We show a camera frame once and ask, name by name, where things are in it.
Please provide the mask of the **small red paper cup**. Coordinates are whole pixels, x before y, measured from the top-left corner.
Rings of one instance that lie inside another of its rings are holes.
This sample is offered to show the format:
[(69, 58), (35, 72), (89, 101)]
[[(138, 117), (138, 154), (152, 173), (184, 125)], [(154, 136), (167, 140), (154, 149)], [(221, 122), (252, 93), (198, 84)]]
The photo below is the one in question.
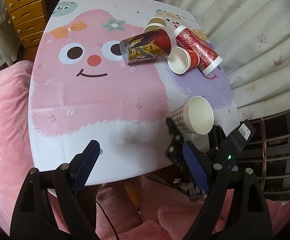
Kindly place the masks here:
[(196, 68), (200, 63), (200, 57), (195, 51), (176, 47), (174, 55), (167, 58), (167, 63), (173, 73), (182, 75)]

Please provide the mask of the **dark red printed cup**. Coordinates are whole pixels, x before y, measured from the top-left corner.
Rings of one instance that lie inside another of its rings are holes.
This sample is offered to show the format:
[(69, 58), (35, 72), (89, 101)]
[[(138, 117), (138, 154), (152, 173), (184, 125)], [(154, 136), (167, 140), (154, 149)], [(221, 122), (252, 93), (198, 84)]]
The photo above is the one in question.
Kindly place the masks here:
[(127, 64), (173, 56), (176, 47), (175, 35), (167, 27), (147, 31), (119, 43), (121, 55)]

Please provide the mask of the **checkered paper cup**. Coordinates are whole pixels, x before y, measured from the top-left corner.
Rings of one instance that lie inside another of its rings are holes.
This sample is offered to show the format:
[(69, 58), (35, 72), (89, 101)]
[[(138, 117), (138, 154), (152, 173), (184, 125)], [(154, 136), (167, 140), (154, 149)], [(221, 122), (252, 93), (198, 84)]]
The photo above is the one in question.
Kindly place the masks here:
[(201, 96), (193, 96), (182, 107), (173, 111), (169, 118), (181, 133), (205, 135), (214, 125), (212, 107)]

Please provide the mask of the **tall red paper cup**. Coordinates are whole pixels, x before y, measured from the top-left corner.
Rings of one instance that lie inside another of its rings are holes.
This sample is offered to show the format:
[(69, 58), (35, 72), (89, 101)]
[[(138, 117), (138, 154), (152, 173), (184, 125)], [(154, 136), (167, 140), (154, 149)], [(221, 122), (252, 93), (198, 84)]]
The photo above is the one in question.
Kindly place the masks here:
[(222, 58), (191, 29), (180, 25), (174, 30), (176, 43), (186, 49), (194, 51), (200, 58), (199, 69), (204, 76), (211, 74), (222, 62)]

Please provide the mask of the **cartoon printed tablecloth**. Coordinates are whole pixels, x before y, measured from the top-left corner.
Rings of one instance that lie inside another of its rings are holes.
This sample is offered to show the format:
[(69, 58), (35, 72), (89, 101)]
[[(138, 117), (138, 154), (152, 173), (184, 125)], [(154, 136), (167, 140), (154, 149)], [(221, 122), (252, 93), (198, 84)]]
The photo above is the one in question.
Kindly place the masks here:
[(143, 32), (151, 18), (171, 29), (200, 30), (193, 15), (153, 0), (60, 0), (38, 46), (29, 95), (29, 137), (40, 171), (69, 163), (91, 140), (100, 156), (88, 185), (149, 173), (170, 164), (165, 119), (193, 96), (211, 105), (229, 134), (239, 125), (221, 67), (173, 73), (166, 60), (124, 62), (119, 42)]

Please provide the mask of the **beige paper cup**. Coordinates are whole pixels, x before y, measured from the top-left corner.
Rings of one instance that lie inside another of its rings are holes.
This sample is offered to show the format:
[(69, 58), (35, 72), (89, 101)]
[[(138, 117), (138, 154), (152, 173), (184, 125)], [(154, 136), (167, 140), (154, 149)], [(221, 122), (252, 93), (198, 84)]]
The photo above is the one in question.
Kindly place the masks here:
[(166, 26), (167, 26), (167, 24), (163, 18), (153, 17), (150, 19), (150, 21), (148, 22), (148, 24), (144, 28), (143, 33), (146, 33), (148, 31), (152, 31), (152, 30), (156, 30), (156, 29), (159, 29), (161, 27), (166, 27)]

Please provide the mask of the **pink blanket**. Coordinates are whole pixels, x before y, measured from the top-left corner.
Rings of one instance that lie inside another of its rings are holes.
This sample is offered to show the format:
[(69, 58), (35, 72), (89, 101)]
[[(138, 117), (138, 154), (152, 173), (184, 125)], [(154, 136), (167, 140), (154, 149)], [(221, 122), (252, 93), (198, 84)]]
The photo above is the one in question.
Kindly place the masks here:
[(28, 171), (34, 166), (28, 131), (31, 61), (0, 71), (0, 228), (9, 233), (12, 213)]

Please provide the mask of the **pink fleece clothing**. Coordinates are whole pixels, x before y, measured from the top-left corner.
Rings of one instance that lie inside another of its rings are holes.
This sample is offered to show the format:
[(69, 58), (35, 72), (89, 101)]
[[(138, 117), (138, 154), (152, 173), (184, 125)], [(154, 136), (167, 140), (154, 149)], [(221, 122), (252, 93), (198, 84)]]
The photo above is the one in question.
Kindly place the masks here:
[(131, 181), (139, 202), (135, 207), (125, 184), (106, 183), (98, 191), (95, 231), (100, 239), (183, 239), (204, 203), (139, 176)]

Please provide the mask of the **white floral curtain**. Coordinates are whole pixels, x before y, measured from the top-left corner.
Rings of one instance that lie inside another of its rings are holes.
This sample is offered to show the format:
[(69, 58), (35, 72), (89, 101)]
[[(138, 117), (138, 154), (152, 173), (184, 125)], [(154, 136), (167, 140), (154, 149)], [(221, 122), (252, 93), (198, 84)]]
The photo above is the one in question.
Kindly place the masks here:
[(290, 0), (160, 0), (189, 11), (222, 57), (241, 119), (290, 109)]

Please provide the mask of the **metal rack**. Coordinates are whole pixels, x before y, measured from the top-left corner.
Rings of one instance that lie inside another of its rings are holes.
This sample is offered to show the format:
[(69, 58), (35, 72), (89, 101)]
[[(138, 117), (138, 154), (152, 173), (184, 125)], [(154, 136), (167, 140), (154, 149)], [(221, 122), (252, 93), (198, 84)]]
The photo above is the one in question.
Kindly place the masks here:
[(256, 132), (244, 148), (237, 166), (253, 169), (264, 195), (290, 200), (290, 110), (251, 120)]

